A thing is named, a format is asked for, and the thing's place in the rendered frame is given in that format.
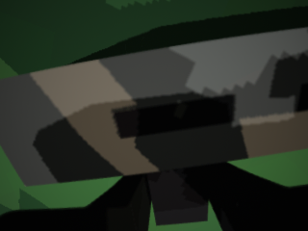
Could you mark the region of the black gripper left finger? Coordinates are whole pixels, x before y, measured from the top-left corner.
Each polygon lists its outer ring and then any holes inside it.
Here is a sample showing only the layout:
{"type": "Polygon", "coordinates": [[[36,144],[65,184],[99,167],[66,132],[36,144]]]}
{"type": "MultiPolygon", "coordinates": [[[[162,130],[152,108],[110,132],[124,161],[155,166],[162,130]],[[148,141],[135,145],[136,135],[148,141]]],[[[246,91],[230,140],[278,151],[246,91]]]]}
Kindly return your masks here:
{"type": "Polygon", "coordinates": [[[85,207],[8,211],[0,231],[148,231],[150,209],[147,173],[123,175],[85,207]]]}

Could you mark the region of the black two-prong plug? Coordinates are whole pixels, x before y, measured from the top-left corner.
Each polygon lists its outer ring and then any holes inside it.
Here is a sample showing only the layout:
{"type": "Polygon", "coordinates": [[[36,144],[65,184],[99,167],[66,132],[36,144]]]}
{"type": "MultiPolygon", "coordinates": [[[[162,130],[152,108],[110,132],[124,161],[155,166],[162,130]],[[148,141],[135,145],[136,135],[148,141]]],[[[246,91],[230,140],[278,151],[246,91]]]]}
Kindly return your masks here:
{"type": "Polygon", "coordinates": [[[208,221],[210,164],[147,172],[156,225],[208,221]]]}

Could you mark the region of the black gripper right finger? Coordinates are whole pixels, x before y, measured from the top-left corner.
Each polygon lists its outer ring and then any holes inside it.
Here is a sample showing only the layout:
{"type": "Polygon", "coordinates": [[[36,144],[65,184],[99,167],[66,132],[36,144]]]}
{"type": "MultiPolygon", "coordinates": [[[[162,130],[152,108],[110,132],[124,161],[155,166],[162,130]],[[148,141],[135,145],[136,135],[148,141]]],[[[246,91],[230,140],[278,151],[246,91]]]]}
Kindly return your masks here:
{"type": "Polygon", "coordinates": [[[222,231],[303,231],[308,185],[285,187],[228,162],[210,164],[209,202],[222,231]]]}

